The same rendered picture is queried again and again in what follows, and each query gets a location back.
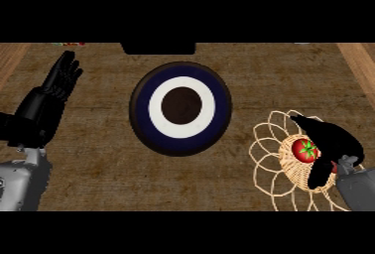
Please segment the blue white brown plate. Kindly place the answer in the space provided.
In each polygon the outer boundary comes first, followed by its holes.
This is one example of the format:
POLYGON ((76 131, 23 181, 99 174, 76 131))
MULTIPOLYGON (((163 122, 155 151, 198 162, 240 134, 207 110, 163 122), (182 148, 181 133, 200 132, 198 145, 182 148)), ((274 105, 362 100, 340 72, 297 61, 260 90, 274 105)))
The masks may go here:
POLYGON ((207 66, 167 63, 139 81, 129 120, 136 137, 157 153, 184 157, 207 150, 226 132, 231 117, 231 91, 207 66))

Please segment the red tomato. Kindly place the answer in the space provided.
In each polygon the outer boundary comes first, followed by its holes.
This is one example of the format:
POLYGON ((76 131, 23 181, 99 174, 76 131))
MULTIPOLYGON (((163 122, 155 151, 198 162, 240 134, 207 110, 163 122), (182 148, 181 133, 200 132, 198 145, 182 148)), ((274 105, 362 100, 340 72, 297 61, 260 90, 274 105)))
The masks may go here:
POLYGON ((318 159, 318 147, 309 139, 297 139, 291 145, 294 157, 306 164, 318 159))

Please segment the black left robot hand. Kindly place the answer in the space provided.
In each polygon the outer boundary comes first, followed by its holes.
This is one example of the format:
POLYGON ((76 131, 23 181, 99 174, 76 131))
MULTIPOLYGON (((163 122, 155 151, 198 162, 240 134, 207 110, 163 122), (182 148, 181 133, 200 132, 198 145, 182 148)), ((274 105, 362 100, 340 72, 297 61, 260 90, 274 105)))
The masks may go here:
POLYGON ((31 89, 17 112, 0 112, 0 141, 6 141, 9 147, 46 147, 55 137, 67 102, 83 72, 76 53, 65 51, 43 85, 31 89))

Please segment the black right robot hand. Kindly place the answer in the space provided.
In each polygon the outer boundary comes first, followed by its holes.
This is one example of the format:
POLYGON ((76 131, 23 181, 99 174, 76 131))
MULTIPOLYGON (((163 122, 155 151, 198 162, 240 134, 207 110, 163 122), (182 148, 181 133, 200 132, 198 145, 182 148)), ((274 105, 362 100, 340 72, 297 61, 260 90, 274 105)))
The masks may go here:
POLYGON ((308 179, 308 186, 315 190, 318 187, 325 186, 334 165, 344 156, 356 158, 353 166, 364 162, 364 146, 355 136, 339 125, 302 115, 291 116, 290 119, 305 130, 321 152, 321 156, 313 162, 308 179))

